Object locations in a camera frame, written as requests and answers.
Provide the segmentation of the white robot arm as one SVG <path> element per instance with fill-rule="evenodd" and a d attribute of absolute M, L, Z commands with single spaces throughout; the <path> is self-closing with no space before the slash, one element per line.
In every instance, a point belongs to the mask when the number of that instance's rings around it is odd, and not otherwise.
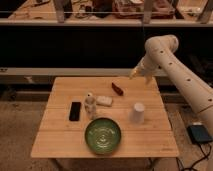
<path fill-rule="evenodd" d="M 130 77 L 139 73 L 152 76 L 160 66 L 213 135 L 213 88 L 175 57 L 178 46 L 175 35 L 149 38 L 145 42 L 146 54 L 131 70 Z"/>

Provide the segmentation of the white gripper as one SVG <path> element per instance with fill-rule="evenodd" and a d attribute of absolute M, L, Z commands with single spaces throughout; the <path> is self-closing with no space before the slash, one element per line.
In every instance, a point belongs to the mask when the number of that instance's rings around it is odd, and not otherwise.
<path fill-rule="evenodd" d="M 143 76 L 146 84 L 149 84 L 152 81 L 153 70 L 146 65 L 146 61 L 144 59 L 141 59 L 129 74 L 130 79 L 138 76 Z"/>

